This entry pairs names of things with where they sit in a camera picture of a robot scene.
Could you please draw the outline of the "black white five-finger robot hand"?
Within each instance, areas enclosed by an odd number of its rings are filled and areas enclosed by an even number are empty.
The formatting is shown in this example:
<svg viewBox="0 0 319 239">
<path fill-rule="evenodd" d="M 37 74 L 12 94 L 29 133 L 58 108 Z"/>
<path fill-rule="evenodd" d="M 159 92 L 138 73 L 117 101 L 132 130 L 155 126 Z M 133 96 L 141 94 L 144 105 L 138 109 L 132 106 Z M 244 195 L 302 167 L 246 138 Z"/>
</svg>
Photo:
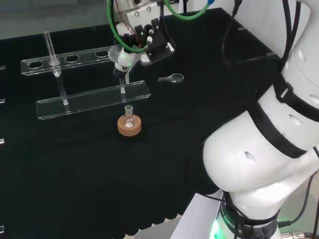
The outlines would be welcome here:
<svg viewBox="0 0 319 239">
<path fill-rule="evenodd" d="M 114 38 L 122 46 L 114 69 L 119 76 L 125 75 L 135 65 L 136 60 L 148 66 L 171 54 L 170 43 L 158 17 L 150 19 L 144 25 L 139 23 L 133 28 L 123 21 L 116 25 L 113 23 L 110 21 Z"/>
</svg>

